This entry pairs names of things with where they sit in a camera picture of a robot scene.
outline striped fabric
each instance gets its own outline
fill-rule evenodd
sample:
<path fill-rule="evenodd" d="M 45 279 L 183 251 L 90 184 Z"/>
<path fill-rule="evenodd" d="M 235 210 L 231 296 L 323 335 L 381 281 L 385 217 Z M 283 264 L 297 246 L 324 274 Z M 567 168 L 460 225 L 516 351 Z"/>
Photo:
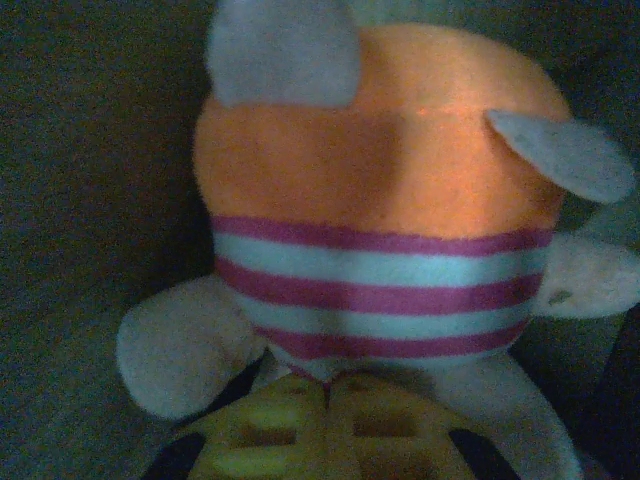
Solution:
<path fill-rule="evenodd" d="M 283 363 L 322 381 L 507 348 L 527 323 L 551 231 L 473 239 L 214 217 L 216 269 Z"/>

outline yellow plastic object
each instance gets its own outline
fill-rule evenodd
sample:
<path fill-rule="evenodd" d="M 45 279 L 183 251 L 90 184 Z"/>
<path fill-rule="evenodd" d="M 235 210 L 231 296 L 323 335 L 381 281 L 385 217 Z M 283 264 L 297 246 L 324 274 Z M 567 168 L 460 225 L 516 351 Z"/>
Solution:
<path fill-rule="evenodd" d="M 448 432 L 481 429 L 372 376 L 322 385 L 286 376 L 189 425 L 206 443 L 189 480 L 390 480 L 476 477 Z"/>

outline white plush arm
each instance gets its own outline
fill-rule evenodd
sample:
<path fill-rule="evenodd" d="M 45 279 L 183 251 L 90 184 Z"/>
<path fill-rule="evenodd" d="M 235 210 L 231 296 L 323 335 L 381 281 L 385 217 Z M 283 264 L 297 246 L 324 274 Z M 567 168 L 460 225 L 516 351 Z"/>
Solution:
<path fill-rule="evenodd" d="M 629 249 L 576 234 L 558 233 L 533 314 L 597 318 L 640 302 L 640 257 Z"/>
<path fill-rule="evenodd" d="M 130 310 L 117 361 L 143 409 L 179 419 L 205 409 L 265 349 L 216 276 L 182 283 Z"/>

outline black plastic part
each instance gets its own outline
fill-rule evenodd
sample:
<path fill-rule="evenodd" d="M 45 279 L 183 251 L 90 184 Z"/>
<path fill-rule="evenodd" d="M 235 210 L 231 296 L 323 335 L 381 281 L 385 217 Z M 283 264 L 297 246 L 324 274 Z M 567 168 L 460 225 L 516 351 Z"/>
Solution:
<path fill-rule="evenodd" d="M 141 480 L 186 480 L 205 442 L 204 435 L 190 433 L 167 445 Z"/>
<path fill-rule="evenodd" d="M 451 430 L 449 438 L 478 480 L 520 480 L 488 438 L 464 428 Z"/>

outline gray felt ear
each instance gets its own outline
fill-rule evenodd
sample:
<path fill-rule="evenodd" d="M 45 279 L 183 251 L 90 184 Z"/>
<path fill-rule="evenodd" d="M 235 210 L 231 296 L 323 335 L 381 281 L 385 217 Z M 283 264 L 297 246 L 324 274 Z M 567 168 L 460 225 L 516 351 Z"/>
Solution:
<path fill-rule="evenodd" d="M 635 188 L 629 159 L 599 128 L 501 110 L 488 111 L 487 118 L 542 175 L 580 197 L 613 203 Z"/>
<path fill-rule="evenodd" d="M 358 30 L 340 0 L 221 0 L 206 64 L 224 106 L 346 106 L 360 79 Z"/>

